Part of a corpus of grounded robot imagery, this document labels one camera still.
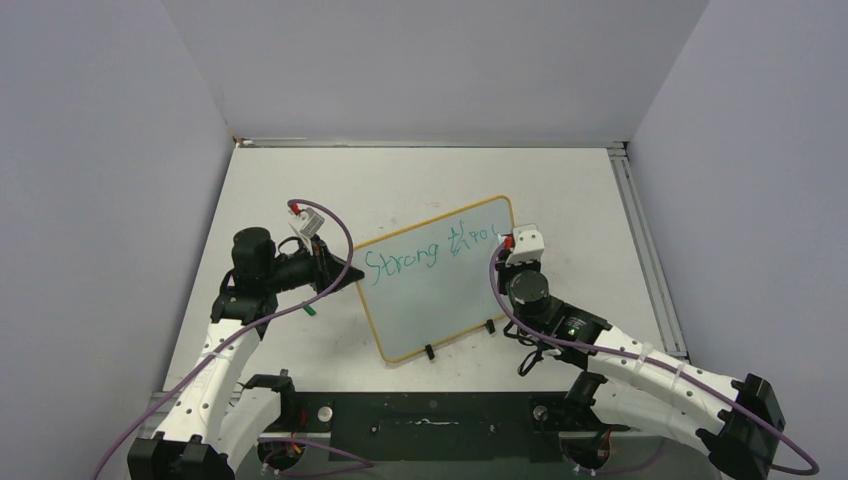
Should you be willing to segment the yellow framed whiteboard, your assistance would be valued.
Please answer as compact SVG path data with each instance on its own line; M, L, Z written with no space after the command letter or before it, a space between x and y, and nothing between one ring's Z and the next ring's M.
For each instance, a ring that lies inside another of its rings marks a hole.
M356 286L381 358L402 362L502 318L490 257L515 225L505 195L356 246Z

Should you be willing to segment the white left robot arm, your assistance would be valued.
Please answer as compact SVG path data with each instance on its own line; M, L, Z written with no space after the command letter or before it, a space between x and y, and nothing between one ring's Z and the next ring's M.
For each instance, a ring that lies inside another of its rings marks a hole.
M318 235L280 253L268 230L250 227L234 237L233 268L224 277L196 367L178 384L177 401L149 438L127 455L133 479L232 479L266 427L290 428L298 416L286 373L256 374L247 397L230 402L247 361L277 311L278 294L302 286L319 297L360 281L363 271L331 254Z

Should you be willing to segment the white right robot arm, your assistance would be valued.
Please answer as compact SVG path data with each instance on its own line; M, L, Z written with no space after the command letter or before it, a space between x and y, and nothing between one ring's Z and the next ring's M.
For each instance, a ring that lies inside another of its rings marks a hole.
M579 428L622 425L687 445L731 479L765 479L785 417L772 385L754 373L713 373L639 341L549 291L538 260L496 251L488 275L495 299L521 336L580 369L565 402Z

